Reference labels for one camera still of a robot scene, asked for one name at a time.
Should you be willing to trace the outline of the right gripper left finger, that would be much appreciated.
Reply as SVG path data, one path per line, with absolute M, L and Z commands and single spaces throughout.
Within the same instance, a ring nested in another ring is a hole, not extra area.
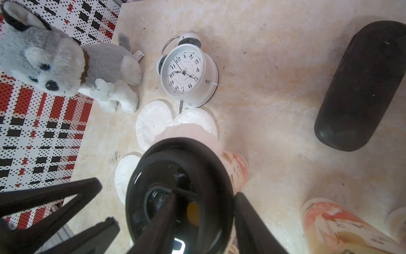
M 129 254 L 172 253 L 176 229 L 176 204 L 176 195 L 170 193 L 138 238 L 135 235 L 135 223 L 130 213 L 126 213 L 129 233 L 134 242 L 133 247 L 128 251 Z

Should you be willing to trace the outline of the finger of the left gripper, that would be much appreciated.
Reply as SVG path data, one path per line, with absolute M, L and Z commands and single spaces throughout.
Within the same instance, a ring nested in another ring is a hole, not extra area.
M 90 178 L 44 188 L 1 193 L 1 217 L 45 205 L 66 197 L 73 197 L 62 208 L 63 213 L 77 214 L 102 190 L 97 178 Z
M 120 231 L 113 218 L 66 239 L 56 239 L 55 233 L 35 251 L 36 254 L 104 254 Z

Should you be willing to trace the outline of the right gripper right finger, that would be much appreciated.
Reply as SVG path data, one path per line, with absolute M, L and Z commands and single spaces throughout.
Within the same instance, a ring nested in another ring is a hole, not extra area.
M 234 199 L 236 236 L 241 254 L 286 254 L 244 193 Z

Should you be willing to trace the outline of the black cup lid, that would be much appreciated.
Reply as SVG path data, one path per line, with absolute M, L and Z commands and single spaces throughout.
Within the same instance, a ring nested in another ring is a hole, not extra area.
M 134 242 L 171 194 L 176 197 L 172 230 L 185 243 L 185 252 L 223 253 L 233 227 L 234 193 L 220 158 L 190 138 L 169 138 L 150 147 L 126 190 L 126 222 Z

